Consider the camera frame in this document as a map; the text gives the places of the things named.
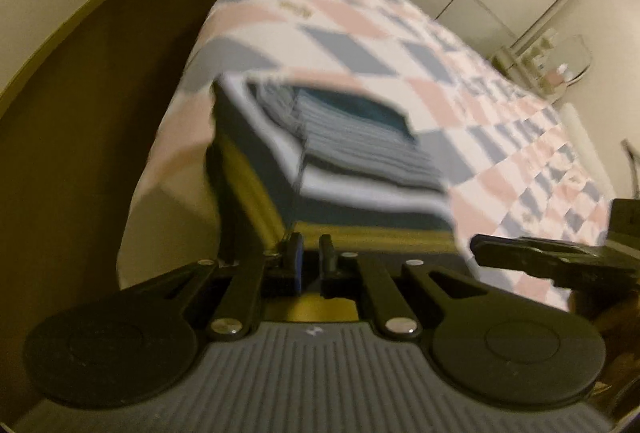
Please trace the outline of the pink grey checkered bedspread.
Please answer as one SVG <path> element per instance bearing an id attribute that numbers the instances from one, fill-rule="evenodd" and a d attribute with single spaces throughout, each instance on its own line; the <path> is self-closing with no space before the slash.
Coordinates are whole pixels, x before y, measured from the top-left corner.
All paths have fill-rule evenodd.
<path id="1" fill-rule="evenodd" d="M 186 62 L 132 198 L 122 288 L 200 260 L 265 253 L 222 240 L 207 151 L 213 81 L 225 73 L 318 85 L 386 102 L 442 173 L 457 251 L 486 285 L 569 311 L 572 291 L 478 265 L 476 235 L 600 245 L 608 200 L 547 101 L 503 78 L 410 0 L 217 0 Z"/>

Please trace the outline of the dark striped sweater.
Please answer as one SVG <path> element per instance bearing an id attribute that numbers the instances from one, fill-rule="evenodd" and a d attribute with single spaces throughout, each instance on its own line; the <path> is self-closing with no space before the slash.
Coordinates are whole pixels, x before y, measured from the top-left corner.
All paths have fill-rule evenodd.
<path id="1" fill-rule="evenodd" d="M 454 216 L 434 159 L 405 115 L 318 85 L 219 75 L 207 151 L 222 240 L 273 251 L 292 234 L 348 252 L 454 254 Z"/>

